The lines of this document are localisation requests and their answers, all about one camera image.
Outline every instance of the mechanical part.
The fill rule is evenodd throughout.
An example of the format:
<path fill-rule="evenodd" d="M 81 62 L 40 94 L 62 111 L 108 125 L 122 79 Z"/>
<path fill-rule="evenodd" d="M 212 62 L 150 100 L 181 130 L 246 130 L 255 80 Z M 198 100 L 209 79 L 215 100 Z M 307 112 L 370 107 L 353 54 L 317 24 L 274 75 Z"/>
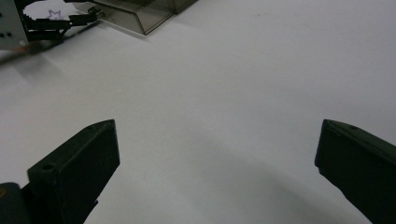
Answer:
<path fill-rule="evenodd" d="M 88 126 L 31 167 L 22 190 L 0 185 L 0 223 L 81 224 L 119 165 L 114 120 Z"/>
<path fill-rule="evenodd" d="M 315 165 L 370 221 L 396 223 L 396 146 L 325 119 Z"/>
<path fill-rule="evenodd" d="M 69 21 L 33 20 L 23 10 L 40 0 L 0 0 L 0 49 L 17 49 L 31 41 L 59 40 L 73 26 L 84 26 L 97 20 L 97 11 L 69 16 Z M 65 2 L 84 2 L 65 0 Z"/>

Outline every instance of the transparent plastic box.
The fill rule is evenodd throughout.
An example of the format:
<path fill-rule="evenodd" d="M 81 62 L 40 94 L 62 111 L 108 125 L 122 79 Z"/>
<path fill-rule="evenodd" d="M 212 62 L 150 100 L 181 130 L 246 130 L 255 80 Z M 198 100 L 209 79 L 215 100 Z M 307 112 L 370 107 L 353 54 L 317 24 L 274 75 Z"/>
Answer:
<path fill-rule="evenodd" d="M 95 0 L 75 3 L 87 13 L 92 7 L 105 13 L 101 19 L 142 35 L 148 35 L 164 21 L 178 14 L 197 0 Z"/>

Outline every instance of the white tabletop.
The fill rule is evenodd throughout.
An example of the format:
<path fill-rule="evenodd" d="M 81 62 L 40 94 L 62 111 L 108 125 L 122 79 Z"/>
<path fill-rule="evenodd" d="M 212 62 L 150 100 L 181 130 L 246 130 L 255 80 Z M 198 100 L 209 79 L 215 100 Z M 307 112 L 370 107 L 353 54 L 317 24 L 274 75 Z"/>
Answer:
<path fill-rule="evenodd" d="M 396 143 L 395 11 L 199 0 L 147 37 L 100 24 L 36 55 L 0 51 L 0 182 L 27 184 L 115 119 L 121 166 L 88 224 L 370 223 L 314 158 L 323 119 Z"/>

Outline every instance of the white table surface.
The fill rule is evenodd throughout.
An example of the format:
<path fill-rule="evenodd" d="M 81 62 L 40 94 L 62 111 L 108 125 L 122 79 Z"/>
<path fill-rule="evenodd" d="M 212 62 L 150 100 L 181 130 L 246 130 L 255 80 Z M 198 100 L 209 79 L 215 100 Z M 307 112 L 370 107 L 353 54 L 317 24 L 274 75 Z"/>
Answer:
<path fill-rule="evenodd" d="M 121 166 L 88 224 L 370 223 L 314 158 L 323 119 L 396 143 L 395 11 L 200 0 L 147 37 L 100 24 L 36 55 L 0 51 L 0 182 L 27 184 L 115 119 Z"/>

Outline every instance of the screw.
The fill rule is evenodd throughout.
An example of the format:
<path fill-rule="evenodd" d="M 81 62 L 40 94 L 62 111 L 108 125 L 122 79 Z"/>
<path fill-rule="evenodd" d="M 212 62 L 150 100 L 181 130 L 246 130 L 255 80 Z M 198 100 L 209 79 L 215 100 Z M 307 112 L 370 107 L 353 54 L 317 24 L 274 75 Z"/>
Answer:
<path fill-rule="evenodd" d="M 7 193 L 6 188 L 0 188 L 0 198 L 3 197 Z"/>

